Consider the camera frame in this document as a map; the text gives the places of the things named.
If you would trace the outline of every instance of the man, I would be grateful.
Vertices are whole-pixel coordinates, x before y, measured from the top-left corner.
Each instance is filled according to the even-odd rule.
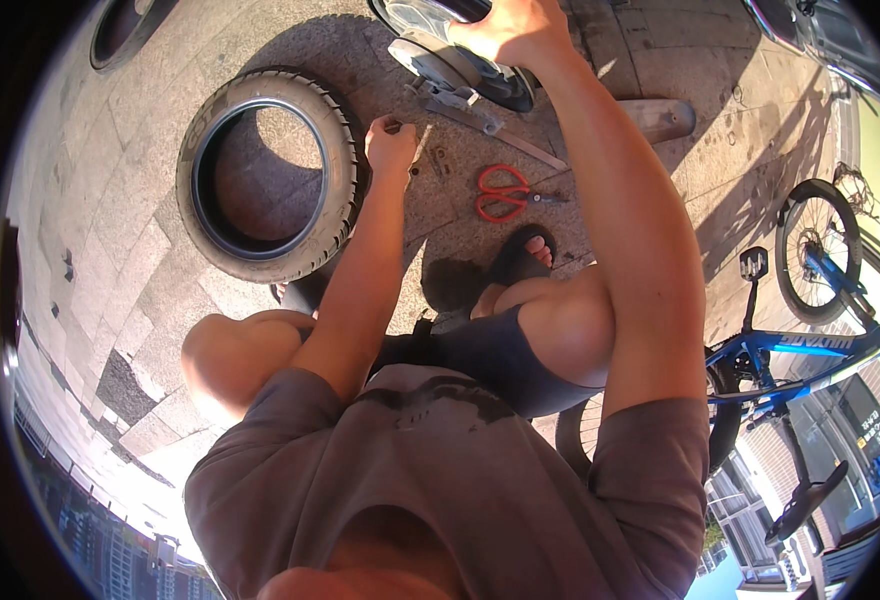
[[[416,136],[374,121],[373,184],[318,318],[210,316],[183,344],[197,402],[241,420],[186,483],[194,537],[233,598],[683,597],[708,436],[683,203],[556,0],[495,0],[449,35],[542,83],[597,264],[544,277],[556,248],[529,225],[468,324],[385,341]],[[584,486],[526,418],[601,387]]]

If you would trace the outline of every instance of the black slipper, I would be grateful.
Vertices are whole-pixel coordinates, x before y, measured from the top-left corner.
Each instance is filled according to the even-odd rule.
[[[516,282],[532,278],[548,278],[551,267],[540,262],[525,246],[531,238],[541,236],[550,248],[550,258],[556,260],[557,243],[554,235],[542,224],[531,222],[510,234],[494,258],[494,263],[487,271],[487,284],[499,283],[510,287]]]
[[[270,284],[270,293],[273,294],[280,308],[313,316],[314,311],[320,307],[328,283],[330,280],[324,273],[314,270],[306,276],[287,283],[282,297],[276,283]]]

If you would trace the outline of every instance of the sky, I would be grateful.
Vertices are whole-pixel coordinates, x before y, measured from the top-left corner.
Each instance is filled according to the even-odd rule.
[[[735,590],[744,581],[732,555],[723,558],[716,570],[693,580],[685,600],[737,600]]]

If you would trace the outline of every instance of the scissors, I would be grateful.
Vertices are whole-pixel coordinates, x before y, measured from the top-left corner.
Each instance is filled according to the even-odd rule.
[[[506,171],[514,178],[517,179],[519,185],[507,185],[505,187],[490,187],[484,183],[487,179],[487,176],[496,171]],[[476,201],[473,203],[473,206],[476,207],[476,214],[480,215],[481,218],[489,221],[490,223],[506,223],[510,219],[513,219],[520,213],[524,212],[524,209],[527,208],[528,203],[547,203],[547,204],[560,204],[569,202],[566,198],[557,198],[556,196],[547,196],[546,194],[541,194],[539,192],[531,192],[530,184],[527,182],[527,178],[520,174],[520,171],[514,169],[510,165],[506,164],[494,164],[480,173],[480,176],[476,179],[476,187],[480,189],[482,194],[476,197]],[[507,196],[507,194],[512,194],[514,192],[521,192],[526,194],[522,198],[518,198],[516,196]],[[485,201],[494,201],[496,203],[506,203],[509,205],[515,205],[516,208],[506,213],[503,216],[495,217],[486,212],[483,209],[483,203]]]

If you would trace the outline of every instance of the scissor handle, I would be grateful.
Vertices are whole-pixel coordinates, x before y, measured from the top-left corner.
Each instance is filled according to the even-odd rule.
[[[510,205],[516,205],[517,207],[501,217],[495,217],[483,210],[483,201],[485,200],[504,202]],[[489,221],[490,223],[506,223],[510,219],[513,219],[520,213],[524,212],[524,209],[527,208],[527,199],[514,198],[512,196],[505,196],[504,194],[480,194],[473,202],[473,207],[476,209],[476,214],[480,215],[480,218],[484,221]]]
[[[506,187],[487,187],[486,184],[483,183],[486,180],[487,176],[496,171],[506,171],[513,177],[517,178],[519,185],[507,185]],[[530,192],[530,184],[527,182],[527,178],[520,174],[520,171],[514,169],[508,164],[492,164],[480,173],[480,176],[476,178],[476,187],[480,188],[481,192],[486,192],[488,194],[509,194],[510,192]]]

